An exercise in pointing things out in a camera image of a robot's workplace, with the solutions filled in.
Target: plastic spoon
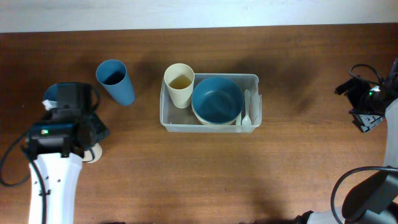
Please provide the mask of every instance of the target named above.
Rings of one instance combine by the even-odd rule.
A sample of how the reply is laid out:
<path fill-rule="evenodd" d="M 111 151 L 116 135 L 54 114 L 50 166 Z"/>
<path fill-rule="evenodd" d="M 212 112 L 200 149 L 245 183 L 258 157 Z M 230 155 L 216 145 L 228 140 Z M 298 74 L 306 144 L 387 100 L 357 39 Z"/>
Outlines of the plastic spoon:
<path fill-rule="evenodd" d="M 249 107 L 250 107 L 250 90 L 245 90 L 244 91 L 244 109 L 245 109 L 245 114 L 244 114 L 244 118 L 242 120 L 242 125 L 243 126 L 251 125 L 251 120 L 250 120 L 250 117 L 249 117 Z"/>

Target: wood grain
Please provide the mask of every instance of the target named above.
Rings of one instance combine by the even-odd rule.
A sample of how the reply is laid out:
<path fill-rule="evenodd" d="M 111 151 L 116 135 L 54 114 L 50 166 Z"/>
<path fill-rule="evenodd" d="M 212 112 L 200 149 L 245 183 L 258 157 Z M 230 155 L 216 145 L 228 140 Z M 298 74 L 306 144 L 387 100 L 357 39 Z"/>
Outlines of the wood grain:
<path fill-rule="evenodd" d="M 356 63 L 387 75 L 397 36 L 398 24 L 0 34 L 0 153 L 44 113 L 48 86 L 87 82 L 100 89 L 98 115 L 111 135 L 103 157 L 83 166 L 75 223 L 248 223 L 323 212 L 340 175 L 381 165 L 386 145 L 386 123 L 360 133 L 350 103 L 333 91 Z M 96 81 L 109 58 L 127 65 L 137 95 L 131 106 L 119 106 Z M 160 86 L 177 62 L 198 73 L 258 75 L 260 127 L 168 133 Z M 26 172 L 15 150 L 2 174 L 12 182 Z M 349 178 L 336 203 L 368 175 Z M 27 223 L 30 184 L 0 194 L 0 222 Z"/>

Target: plastic bin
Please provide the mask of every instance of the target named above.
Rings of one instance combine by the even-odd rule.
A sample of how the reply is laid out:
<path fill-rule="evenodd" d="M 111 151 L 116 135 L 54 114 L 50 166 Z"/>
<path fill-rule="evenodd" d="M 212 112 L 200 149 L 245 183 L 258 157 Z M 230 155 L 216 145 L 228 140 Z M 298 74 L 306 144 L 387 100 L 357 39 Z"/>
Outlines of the plastic bin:
<path fill-rule="evenodd" d="M 162 91 L 160 93 L 160 123 L 162 123 L 169 132 L 182 133 L 251 133 L 260 126 L 262 121 L 262 100 L 259 95 L 259 78 L 253 74 L 212 74 L 212 73 L 196 73 L 194 87 L 205 78 L 223 77 L 234 81 L 242 89 L 250 90 L 250 126 L 237 126 L 235 122 L 231 125 L 203 125 L 199 122 L 192 111 L 192 106 L 185 109 L 179 109 L 172 103 L 164 80 L 162 83 Z"/>

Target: cream plastic cup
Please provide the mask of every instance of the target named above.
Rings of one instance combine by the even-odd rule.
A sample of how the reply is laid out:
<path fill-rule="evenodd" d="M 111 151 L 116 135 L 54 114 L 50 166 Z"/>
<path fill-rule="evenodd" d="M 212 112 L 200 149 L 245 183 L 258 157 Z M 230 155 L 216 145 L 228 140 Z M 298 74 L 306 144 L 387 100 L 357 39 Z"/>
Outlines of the cream plastic cup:
<path fill-rule="evenodd" d="M 166 69 L 164 82 L 174 106 L 184 109 L 191 105 L 195 74 L 191 67 L 176 63 Z"/>

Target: black cable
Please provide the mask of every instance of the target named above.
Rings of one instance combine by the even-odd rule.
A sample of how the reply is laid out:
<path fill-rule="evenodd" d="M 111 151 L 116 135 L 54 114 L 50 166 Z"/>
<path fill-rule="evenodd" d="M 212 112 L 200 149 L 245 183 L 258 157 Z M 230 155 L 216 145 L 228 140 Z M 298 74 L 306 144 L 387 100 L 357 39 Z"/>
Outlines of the black cable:
<path fill-rule="evenodd" d="M 94 150 L 93 150 L 93 148 L 89 148 L 88 150 L 91 152 L 92 159 L 90 161 L 85 161 L 85 162 L 93 162 L 95 160 Z"/>
<path fill-rule="evenodd" d="M 354 70 L 354 68 L 357 68 L 357 67 L 366 67 L 366 68 L 372 70 L 372 72 L 377 76 L 377 80 L 378 80 L 379 82 L 374 82 L 374 81 L 371 81 L 371 80 L 366 80 L 366 79 L 364 79 L 364 78 L 361 78 L 359 75 L 355 75 L 355 74 L 353 73 L 353 70 Z M 354 78 L 356 78 L 356 79 L 358 79 L 358 80 L 361 80 L 361 81 L 363 81 L 363 82 L 366 82 L 366 83 L 369 83 L 369 84 L 373 84 L 373 85 L 378 85 L 378 86 L 381 86 L 381 84 L 382 84 L 383 81 L 384 81 L 383 78 L 381 78 L 381 76 L 380 76 L 379 73 L 377 72 L 377 70 L 376 70 L 375 68 L 373 68 L 372 66 L 367 65 L 367 64 L 357 64 L 357 65 L 352 66 L 351 69 L 349 70 L 349 75 L 351 75 L 352 77 L 354 77 Z"/>
<path fill-rule="evenodd" d="M 19 143 L 19 141 L 24 138 L 27 135 L 28 131 L 24 132 L 23 134 L 21 134 L 21 136 L 19 136 L 7 149 L 7 151 L 4 153 L 3 157 L 0 160 L 0 184 L 5 186 L 5 187 L 17 187 L 20 186 L 21 184 L 25 183 L 27 180 L 29 180 L 30 174 L 28 174 L 25 178 L 23 178 L 20 182 L 15 183 L 15 184 L 9 184 L 7 182 L 5 182 L 2 178 L 1 172 L 2 172 L 2 167 L 4 165 L 4 162 L 7 159 L 8 154 L 12 151 L 12 149 L 15 147 L 15 145 L 17 145 Z"/>
<path fill-rule="evenodd" d="M 42 224 L 46 224 L 46 222 L 47 222 L 47 192 L 45 191 L 43 177 L 40 175 L 39 169 L 37 168 L 35 162 L 31 158 L 29 158 L 29 156 L 27 154 L 26 154 L 26 156 L 27 156 L 30 164 L 32 164 L 32 167 L 35 170 L 35 173 L 37 175 L 37 178 L 39 179 L 39 184 L 40 184 L 40 188 L 41 188 L 41 191 L 42 191 L 40 196 L 42 196 L 42 203 L 43 203 L 43 207 L 42 207 Z"/>
<path fill-rule="evenodd" d="M 338 218 L 338 215 L 336 213 L 336 208 L 335 208 L 335 197 L 336 197 L 338 187 L 345 180 L 345 178 L 349 177 L 350 175 L 353 175 L 357 172 L 369 171 L 369 170 L 384 171 L 384 172 L 398 172 L 398 169 L 392 168 L 392 167 L 367 166 L 367 167 L 359 167 L 359 168 L 350 170 L 347 173 L 345 173 L 344 175 L 342 175 L 340 177 L 340 179 L 337 180 L 337 183 L 336 183 L 335 187 L 333 188 L 333 191 L 331 192 L 331 199 L 330 199 L 331 212 L 332 212 L 335 220 L 339 224 L 343 224 L 343 222 L 341 222 L 341 220 Z"/>

